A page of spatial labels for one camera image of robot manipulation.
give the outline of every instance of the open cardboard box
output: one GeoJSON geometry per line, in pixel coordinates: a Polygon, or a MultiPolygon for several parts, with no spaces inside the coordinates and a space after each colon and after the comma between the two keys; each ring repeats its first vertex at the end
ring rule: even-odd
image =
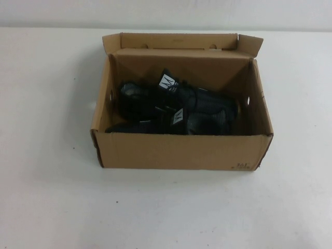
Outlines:
{"type": "Polygon", "coordinates": [[[260,165],[273,138],[254,59],[263,39],[237,34],[134,34],[103,37],[107,54],[91,136],[104,168],[246,170],[260,165]],[[231,136],[104,133],[123,122],[117,88],[124,80],[158,84],[167,68],[241,106],[231,136]]]}

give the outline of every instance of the black shoe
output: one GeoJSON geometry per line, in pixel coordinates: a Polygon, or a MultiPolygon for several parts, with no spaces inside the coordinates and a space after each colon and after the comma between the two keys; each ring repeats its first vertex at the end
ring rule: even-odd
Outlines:
{"type": "Polygon", "coordinates": [[[105,132],[163,134],[163,130],[160,124],[157,123],[155,120],[133,123],[119,123],[113,127],[107,128],[105,132]]]}
{"type": "Polygon", "coordinates": [[[120,123],[106,129],[106,133],[145,133],[177,135],[229,135],[230,125],[225,110],[209,115],[204,113],[187,113],[180,109],[173,116],[162,115],[158,119],[120,123]]]}
{"type": "Polygon", "coordinates": [[[158,86],[139,86],[130,81],[123,83],[119,89],[119,113],[130,121],[172,115],[182,107],[189,112],[206,114],[224,110],[230,121],[238,114],[238,105],[234,99],[186,83],[179,84],[178,79],[168,70],[162,72],[158,86]]]}
{"type": "Polygon", "coordinates": [[[164,70],[159,86],[161,90],[167,92],[166,96],[175,97],[189,112],[215,114],[225,110],[229,120],[236,118],[239,107],[235,99],[193,87],[185,81],[182,84],[177,82],[178,80],[173,78],[168,70],[164,70]]]}
{"type": "Polygon", "coordinates": [[[156,119],[164,114],[174,114],[181,103],[169,92],[158,86],[139,86],[130,81],[119,89],[118,110],[120,115],[131,121],[156,119]]]}

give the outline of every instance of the box lid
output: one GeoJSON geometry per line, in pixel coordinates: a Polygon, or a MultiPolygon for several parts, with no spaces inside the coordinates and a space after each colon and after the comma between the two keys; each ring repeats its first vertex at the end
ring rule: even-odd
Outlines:
{"type": "Polygon", "coordinates": [[[238,34],[149,34],[120,33],[103,37],[105,52],[123,48],[232,50],[249,58],[258,55],[263,39],[238,34]]]}

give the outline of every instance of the white tag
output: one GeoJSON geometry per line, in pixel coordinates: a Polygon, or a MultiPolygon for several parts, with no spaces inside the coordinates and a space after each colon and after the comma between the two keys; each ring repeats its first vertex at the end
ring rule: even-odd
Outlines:
{"type": "Polygon", "coordinates": [[[181,120],[183,120],[183,108],[179,110],[176,114],[174,114],[173,124],[176,124],[181,120]]]}
{"type": "Polygon", "coordinates": [[[161,86],[162,88],[165,88],[165,89],[169,89],[171,86],[174,86],[174,85],[177,85],[177,82],[175,81],[175,79],[172,79],[170,76],[164,74],[160,83],[159,83],[159,86],[161,86]]]}

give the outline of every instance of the white wall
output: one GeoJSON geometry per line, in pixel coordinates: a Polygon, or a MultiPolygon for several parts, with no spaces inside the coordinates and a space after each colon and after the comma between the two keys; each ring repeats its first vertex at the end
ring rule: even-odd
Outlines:
{"type": "Polygon", "coordinates": [[[0,0],[0,26],[332,31],[330,0],[0,0]]]}

